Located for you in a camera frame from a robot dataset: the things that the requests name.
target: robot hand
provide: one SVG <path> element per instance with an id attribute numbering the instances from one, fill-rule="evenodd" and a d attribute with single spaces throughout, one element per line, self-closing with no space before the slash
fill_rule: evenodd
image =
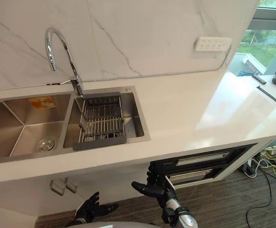
<path id="1" fill-rule="evenodd" d="M 119 207 L 116 203 L 99 205 L 99 194 L 99 192 L 96 192 L 76 210 L 75 219 L 68 226 L 90 223 L 95 217 L 107 215 Z"/>
<path id="2" fill-rule="evenodd" d="M 147 172 L 147 184 L 132 182 L 132 187 L 145 196 L 155 197 L 162 208 L 162 220 L 172 228 L 198 228 L 187 207 L 178 202 L 176 191 L 166 176 Z"/>

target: white countertop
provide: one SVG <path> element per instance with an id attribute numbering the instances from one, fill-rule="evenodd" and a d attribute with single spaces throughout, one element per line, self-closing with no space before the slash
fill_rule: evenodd
<path id="1" fill-rule="evenodd" d="M 222 74 L 84 83 L 85 89 L 135 86 L 151 140 L 0 163 L 0 181 L 106 169 L 276 137 L 276 103 L 258 91 L 253 80 L 226 73 L 220 82 Z M 3 90 L 0 98 L 62 91 L 72 91 L 72 86 Z"/>
<path id="2" fill-rule="evenodd" d="M 272 78 L 274 77 L 274 75 L 261 75 L 259 77 L 265 80 L 266 84 L 264 85 L 260 84 L 257 80 L 255 80 L 251 76 L 244 76 L 240 78 L 242 81 L 250 84 L 251 86 L 260 86 L 269 94 L 271 94 L 274 98 L 276 98 L 276 85 L 272 83 Z"/>

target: dish drying rack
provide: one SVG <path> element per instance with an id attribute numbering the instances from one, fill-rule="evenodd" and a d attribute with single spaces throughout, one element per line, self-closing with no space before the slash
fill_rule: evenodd
<path id="1" fill-rule="evenodd" d="M 126 143 L 121 94 L 85 95 L 75 151 Z"/>

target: double sink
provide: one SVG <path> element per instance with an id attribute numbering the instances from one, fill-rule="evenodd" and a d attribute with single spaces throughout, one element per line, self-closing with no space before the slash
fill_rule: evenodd
<path id="1" fill-rule="evenodd" d="M 134 86 L 0 100 L 0 162 L 150 140 Z"/>

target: white power strip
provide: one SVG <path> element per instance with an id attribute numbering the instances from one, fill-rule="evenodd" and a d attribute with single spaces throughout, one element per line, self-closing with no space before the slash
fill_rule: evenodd
<path id="1" fill-rule="evenodd" d="M 196 51 L 226 51 L 232 43 L 229 37 L 199 37 L 195 44 Z"/>

